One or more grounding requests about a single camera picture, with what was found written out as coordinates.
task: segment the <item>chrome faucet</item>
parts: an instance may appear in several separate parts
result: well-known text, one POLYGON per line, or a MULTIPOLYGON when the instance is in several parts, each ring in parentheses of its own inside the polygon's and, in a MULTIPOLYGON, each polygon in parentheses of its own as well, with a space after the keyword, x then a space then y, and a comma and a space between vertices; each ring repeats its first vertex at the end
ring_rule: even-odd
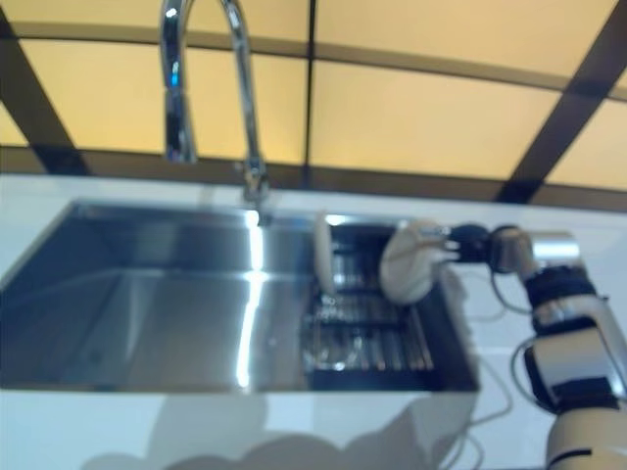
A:
MULTIPOLYGON (((187 19, 193 0, 164 0, 161 10, 161 59, 166 84, 166 159, 196 162, 196 148, 187 100, 184 61, 187 19)), ((244 199, 259 210, 267 195, 265 162, 259 148, 248 32, 237 0, 220 0, 231 31, 248 153, 243 164, 244 199)))

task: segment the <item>countertop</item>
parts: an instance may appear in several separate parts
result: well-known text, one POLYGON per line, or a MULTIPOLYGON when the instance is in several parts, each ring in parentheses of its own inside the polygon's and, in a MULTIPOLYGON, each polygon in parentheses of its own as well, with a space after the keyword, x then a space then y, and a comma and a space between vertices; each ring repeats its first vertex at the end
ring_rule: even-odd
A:
MULTIPOLYGON (((236 207, 240 195, 240 188, 227 186, 0 175, 0 278, 73 199, 198 208, 236 207)), ((269 205, 279 210, 326 209, 430 217, 443 223, 478 221, 490 227, 513 223, 529 229, 570 230, 580 242, 593 281, 602 294, 609 295, 620 328, 627 334, 624 214, 295 191, 273 191, 269 205)), ((489 370, 502 378, 513 402, 507 415, 470 428, 485 452, 481 468, 541 466, 553 418, 526 401, 508 374, 512 350, 532 334, 530 322, 514 313, 496 322, 476 321, 477 316, 498 312, 500 306, 484 268, 458 268, 458 272, 469 294, 466 314, 483 364, 473 420, 506 405, 504 391, 489 370)), ((511 302, 524 302, 514 280, 504 279, 501 284, 511 302)), ((10 470, 192 469, 196 464, 198 468, 251 468, 250 455, 255 448, 266 451, 269 461, 278 455, 269 450, 272 443, 279 443, 274 452, 280 451, 280 446, 293 450, 307 444, 312 457, 332 456, 363 436, 387 436, 382 430, 401 422, 408 410, 418 423, 418 435, 420 427, 453 419, 447 416, 445 400, 438 402, 420 393, 235 397, 1 391, 0 406, 0 467, 10 470), (431 401, 416 414, 421 400, 431 401), (259 447, 263 443, 270 446, 259 447), (199 455, 206 456, 205 460, 194 462, 193 457, 199 455)), ((401 447, 403 443, 370 442, 381 451, 393 452, 397 446, 401 453, 406 448, 401 447)), ((259 458, 262 460, 255 460, 258 464, 263 461, 259 458)), ((466 445, 454 468, 472 468, 476 458, 477 449, 466 445)), ((289 462, 282 464, 289 467, 289 462)))

